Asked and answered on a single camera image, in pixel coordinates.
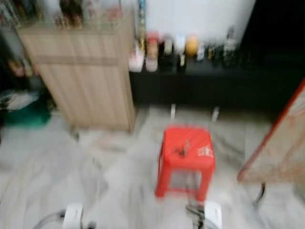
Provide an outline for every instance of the white marble floor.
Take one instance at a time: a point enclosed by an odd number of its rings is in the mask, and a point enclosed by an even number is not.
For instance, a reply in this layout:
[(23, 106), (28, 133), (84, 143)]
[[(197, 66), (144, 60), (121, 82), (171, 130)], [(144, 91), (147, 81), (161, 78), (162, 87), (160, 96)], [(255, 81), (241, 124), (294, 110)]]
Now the white marble floor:
[(186, 216), (187, 197), (154, 197), (157, 156), (168, 124), (210, 130), (216, 171), (208, 199), (221, 204), (224, 229), (304, 228), (305, 206), (293, 185), (267, 185), (259, 211), (251, 201), (259, 185), (236, 181), (245, 159), (258, 146), (271, 119), (252, 113), (178, 108), (141, 109), (134, 133), (81, 130), (74, 141), (59, 116), (39, 130), (4, 128), (0, 146), (0, 229), (31, 229), (44, 215), (81, 201), (84, 223), (99, 229), (193, 228)]

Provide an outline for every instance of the white wall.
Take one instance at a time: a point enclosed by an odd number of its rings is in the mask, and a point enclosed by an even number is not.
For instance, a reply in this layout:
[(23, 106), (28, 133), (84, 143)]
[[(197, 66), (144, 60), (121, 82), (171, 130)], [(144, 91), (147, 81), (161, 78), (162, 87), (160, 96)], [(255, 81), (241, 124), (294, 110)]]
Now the white wall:
[(241, 39), (254, 3), (255, 0), (146, 0), (147, 31), (159, 31), (161, 35), (182, 32), (210, 39), (225, 37), (228, 28), (234, 26)]

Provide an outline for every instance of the red plastic stool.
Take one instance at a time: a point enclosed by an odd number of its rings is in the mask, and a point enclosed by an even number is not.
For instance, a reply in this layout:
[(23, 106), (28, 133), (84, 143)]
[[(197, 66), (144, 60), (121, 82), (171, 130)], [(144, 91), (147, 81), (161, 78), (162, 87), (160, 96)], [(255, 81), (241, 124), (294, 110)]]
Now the red plastic stool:
[[(200, 171), (201, 184), (198, 190), (169, 188), (173, 170)], [(164, 132), (159, 155), (158, 184), (156, 196), (163, 197), (166, 191), (194, 193), (198, 201), (204, 201), (215, 169), (215, 158), (208, 131), (189, 127), (169, 127)]]

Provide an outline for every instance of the black shelf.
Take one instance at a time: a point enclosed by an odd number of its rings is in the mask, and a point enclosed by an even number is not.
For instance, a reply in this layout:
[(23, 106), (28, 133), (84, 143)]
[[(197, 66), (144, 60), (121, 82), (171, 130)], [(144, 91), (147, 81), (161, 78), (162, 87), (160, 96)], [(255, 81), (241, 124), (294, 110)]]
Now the black shelf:
[(180, 104), (196, 107), (281, 110), (305, 76), (303, 69), (224, 68), (209, 61), (187, 60), (184, 73), (130, 72), (133, 100), (138, 105)]

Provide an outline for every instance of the glass shelf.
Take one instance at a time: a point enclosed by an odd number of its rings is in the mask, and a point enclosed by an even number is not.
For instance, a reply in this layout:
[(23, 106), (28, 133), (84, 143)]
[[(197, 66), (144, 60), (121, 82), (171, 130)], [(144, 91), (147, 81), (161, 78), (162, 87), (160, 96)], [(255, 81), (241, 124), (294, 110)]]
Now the glass shelf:
[(96, 12), (94, 18), (84, 17), (81, 28), (78, 26), (70, 25), (68, 28), (64, 25), (63, 16), (59, 15), (61, 25), (55, 24), (55, 18), (47, 18), (44, 20), (31, 19), (17, 25), (19, 30), (58, 30), (58, 31), (114, 31), (121, 22), (126, 18), (132, 9), (130, 7), (124, 7), (121, 10), (103, 10)]

